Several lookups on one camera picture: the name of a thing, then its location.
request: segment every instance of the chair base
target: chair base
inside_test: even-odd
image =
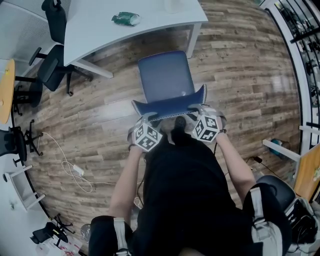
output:
[[[42,152],[38,152],[37,147],[34,144],[34,140],[38,139],[39,137],[42,137],[44,134],[41,132],[38,136],[32,137],[32,124],[35,122],[34,119],[31,120],[29,125],[29,130],[25,131],[24,136],[27,138],[25,141],[27,145],[29,145],[30,153],[36,152],[36,154],[40,157],[43,156]]]

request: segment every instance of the black shirt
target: black shirt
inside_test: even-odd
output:
[[[166,142],[146,158],[144,206],[135,232],[126,224],[133,256],[177,256],[193,248],[205,256],[259,255],[253,244],[253,207],[247,195],[236,208],[227,181],[212,151],[199,141],[177,146]],[[272,190],[260,184],[266,220],[279,226],[288,250],[291,228]],[[92,220],[89,256],[112,256],[118,251],[113,217]]]

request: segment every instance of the wooden floor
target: wooden floor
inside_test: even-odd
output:
[[[294,163],[280,160],[262,145],[262,139],[277,138],[299,150],[299,97],[294,71],[285,43],[272,18],[249,0],[203,0],[209,19],[198,37],[193,57],[188,60],[197,88],[207,84],[207,104],[223,111],[231,141],[243,159],[259,156],[263,163],[286,181]],[[95,75],[92,82],[73,76],[73,97],[66,94],[65,81],[59,89],[45,89],[37,108],[22,108],[17,125],[25,130],[35,119],[37,131],[49,133],[63,148],[68,161],[85,170],[92,182],[117,181],[128,156],[127,131],[138,119],[132,100],[143,101],[137,61],[143,57],[184,50],[188,27],[166,29],[136,36],[111,45],[88,59],[114,73],[107,79]],[[166,120],[167,130],[173,120]],[[45,193],[44,203],[53,216],[73,222],[75,236],[92,218],[108,212],[113,185],[94,184],[92,193],[83,192],[66,175],[64,160],[57,145],[46,135],[39,150],[43,156],[28,155],[28,171],[38,193]],[[224,172],[227,168],[218,148],[216,157]],[[259,176],[271,174],[264,166],[249,159]],[[139,179],[144,173],[141,160]],[[232,198],[240,200],[226,176]],[[90,187],[81,182],[85,189]]]

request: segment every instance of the yellow table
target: yellow table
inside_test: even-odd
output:
[[[5,67],[5,72],[0,82],[0,122],[2,124],[8,122],[11,113],[15,89],[15,73],[15,61],[11,59]]]

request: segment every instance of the orange object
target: orange object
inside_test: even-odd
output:
[[[8,122],[14,97],[16,79],[15,61],[9,60],[0,81],[0,122]]]
[[[314,180],[315,172],[320,166],[320,144],[313,147],[300,159],[294,191],[301,197],[311,199],[317,189],[319,178]]]

